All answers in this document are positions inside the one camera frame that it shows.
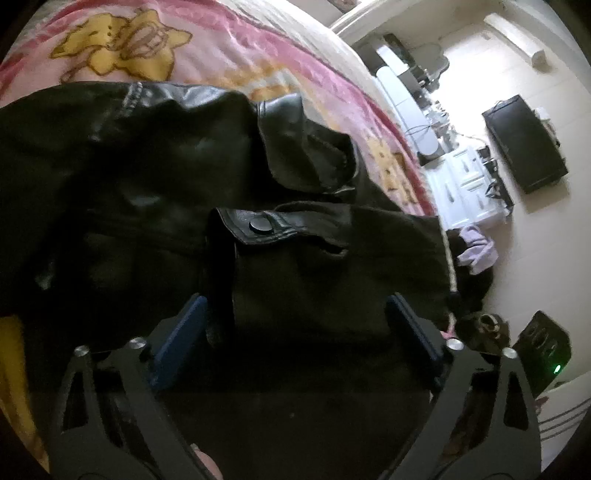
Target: white cabinet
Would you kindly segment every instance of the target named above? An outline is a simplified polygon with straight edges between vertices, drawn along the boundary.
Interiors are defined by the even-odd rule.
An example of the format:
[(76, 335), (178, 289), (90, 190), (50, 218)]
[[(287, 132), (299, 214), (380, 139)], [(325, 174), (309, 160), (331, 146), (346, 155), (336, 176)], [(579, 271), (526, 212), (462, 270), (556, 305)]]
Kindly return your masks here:
[(504, 219), (503, 202), (486, 196), (492, 178), (472, 147), (458, 148), (423, 169), (446, 230), (471, 223), (486, 227)]

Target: black device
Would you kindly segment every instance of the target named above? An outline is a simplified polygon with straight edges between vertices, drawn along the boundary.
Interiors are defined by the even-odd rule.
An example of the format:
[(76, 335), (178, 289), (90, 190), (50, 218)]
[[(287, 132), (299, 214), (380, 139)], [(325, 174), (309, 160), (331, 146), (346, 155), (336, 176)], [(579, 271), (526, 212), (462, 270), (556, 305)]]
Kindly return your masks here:
[[(490, 355), (446, 341), (399, 294), (387, 298), (385, 314), (434, 397), (414, 441), (379, 478), (535, 479), (540, 434), (515, 352)], [(57, 480), (213, 480), (154, 395), (174, 383), (206, 317), (207, 301), (195, 295), (147, 338), (106, 353), (74, 350), (49, 445)]]
[(552, 383), (572, 356), (569, 334), (542, 311), (535, 313), (513, 348), (519, 353), (534, 397)]
[(569, 172), (550, 134), (520, 95), (497, 103), (482, 116), (525, 193)]

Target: yellow fabric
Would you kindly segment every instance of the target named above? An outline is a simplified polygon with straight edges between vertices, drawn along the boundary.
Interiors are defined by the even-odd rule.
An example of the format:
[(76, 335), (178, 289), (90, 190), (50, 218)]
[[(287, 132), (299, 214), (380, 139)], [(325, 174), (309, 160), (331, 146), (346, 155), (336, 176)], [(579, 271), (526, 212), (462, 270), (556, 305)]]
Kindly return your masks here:
[(15, 316), (0, 317), (0, 410), (27, 450), (49, 471), (47, 452), (29, 408), (22, 324)]

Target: bed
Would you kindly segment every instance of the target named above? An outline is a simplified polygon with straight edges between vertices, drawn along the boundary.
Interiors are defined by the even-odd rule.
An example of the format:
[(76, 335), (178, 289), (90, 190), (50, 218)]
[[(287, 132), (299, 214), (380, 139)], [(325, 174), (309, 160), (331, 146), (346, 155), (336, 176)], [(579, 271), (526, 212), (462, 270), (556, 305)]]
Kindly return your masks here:
[[(415, 152), (361, 59), (285, 0), (32, 1), (12, 19), (2, 39), (0, 106), (61, 83), (96, 80), (206, 84), (254, 101), (300, 92), (307, 116), (349, 134), (371, 179), (405, 213), (436, 214)], [(449, 248), (447, 262), (455, 290)], [(9, 388), (0, 406), (47, 466), (27, 408), (18, 320), (4, 319), (0, 330), (11, 338), (0, 371), (12, 368), (4, 372)]]

